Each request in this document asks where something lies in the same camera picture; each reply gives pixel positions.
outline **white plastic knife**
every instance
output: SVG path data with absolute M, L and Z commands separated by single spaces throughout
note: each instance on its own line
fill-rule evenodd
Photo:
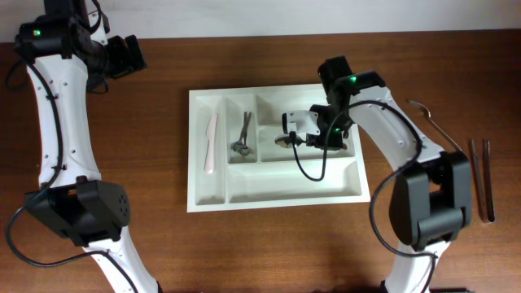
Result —
M 208 138 L 208 150 L 206 151 L 206 162 L 204 163 L 204 171 L 208 174 L 213 173 L 215 169 L 215 137 L 217 131 L 217 117 L 216 114 L 206 128 L 206 137 Z

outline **wooden table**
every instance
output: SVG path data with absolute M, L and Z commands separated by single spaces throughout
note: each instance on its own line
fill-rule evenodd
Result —
M 312 292 L 377 286 L 394 255 L 373 235 L 367 203 L 186 213 L 188 91 L 318 83 L 324 59 L 347 55 L 356 72 L 374 69 L 402 109 L 430 138 L 451 146 L 405 103 L 427 105 L 464 147 L 492 142 L 497 222 L 470 228 L 451 245 L 433 287 L 478 292 L 521 287 L 521 31 L 368 33 L 301 37 L 143 40 L 150 67 L 87 96 L 94 156 L 103 180 L 125 187 L 139 255 L 165 292 Z M 0 46 L 0 75 L 15 62 Z M 0 87 L 0 224 L 37 189 L 40 136 L 31 86 Z M 370 189 L 391 172 L 361 132 Z M 390 188 L 377 207 L 383 236 Z M 80 252 L 23 215 L 14 240 L 29 256 L 60 260 Z M 37 269 L 0 242 L 2 292 L 109 292 L 92 260 Z

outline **white background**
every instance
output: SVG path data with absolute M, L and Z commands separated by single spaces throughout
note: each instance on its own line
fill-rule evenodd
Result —
M 0 42 L 44 12 L 43 0 L 0 1 Z M 112 33 L 140 38 L 521 28 L 521 0 L 99 1 Z

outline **brown tabletop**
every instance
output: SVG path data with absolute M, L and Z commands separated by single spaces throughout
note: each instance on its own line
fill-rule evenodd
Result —
M 87 95 L 94 157 L 104 181 L 125 187 L 130 233 L 165 292 L 312 292 L 377 286 L 392 267 L 370 228 L 367 203 L 186 213 L 188 91 L 318 83 L 324 59 L 347 55 L 353 71 L 376 70 L 404 112 L 435 142 L 451 146 L 408 105 L 424 103 L 468 154 L 490 139 L 497 222 L 472 224 L 441 258 L 431 287 L 478 292 L 521 287 L 521 31 L 367 33 L 301 37 L 143 40 L 150 67 Z M 0 76 L 17 60 L 0 46 Z M 370 189 L 391 169 L 369 137 L 361 144 Z M 37 189 L 40 134 L 33 88 L 0 86 L 0 224 Z M 377 221 L 388 222 L 391 188 Z M 31 216 L 14 240 L 29 256 L 61 260 L 81 252 Z M 109 292 L 91 259 L 54 269 L 17 260 L 0 241 L 2 292 Z

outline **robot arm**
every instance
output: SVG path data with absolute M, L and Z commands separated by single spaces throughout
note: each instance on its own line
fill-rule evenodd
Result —
M 138 292 L 161 292 L 147 272 L 129 234 L 130 206 L 122 186 L 101 181 L 90 145 L 85 92 L 147 66 L 135 36 L 107 39 L 108 19 L 87 15 L 82 0 L 45 1 L 46 14 L 22 24 L 15 50 L 42 75 L 59 113 L 61 145 L 53 108 L 40 78 L 28 68 L 37 96 L 42 136 L 39 182 L 45 186 L 61 168 L 46 196 L 29 213 L 62 238 L 85 251 L 106 251 L 128 275 Z M 90 31 L 90 25 L 97 29 Z M 59 147 L 63 148 L 62 165 Z M 26 194 L 29 202 L 40 191 Z M 114 264 L 92 257 L 116 292 L 132 288 Z
M 348 135 L 348 128 L 357 123 L 373 139 L 393 170 L 417 157 L 410 168 L 401 170 L 403 172 L 396 177 L 389 208 L 392 228 L 400 240 L 398 252 L 409 257 L 396 256 L 392 272 L 381 289 L 388 293 L 423 292 L 429 273 L 434 269 L 427 256 L 433 254 L 439 259 L 459 231 L 470 224 L 468 159 L 460 151 L 447 153 L 427 138 L 397 106 L 376 72 L 353 74 L 347 60 L 338 57 L 328 59 L 318 69 L 318 74 L 329 105 L 312 105 L 310 115 L 283 114 L 284 133 L 289 138 L 294 138 L 295 133 L 306 133 L 306 146 L 334 151 L 343 147 L 342 133 Z M 408 127 L 402 119 L 409 122 Z M 309 125 L 315 125 L 319 131 L 307 131 L 313 129 Z M 419 154 L 416 138 L 409 127 L 421 139 Z M 430 192 L 430 182 L 440 189 Z M 411 257 L 417 254 L 425 256 Z

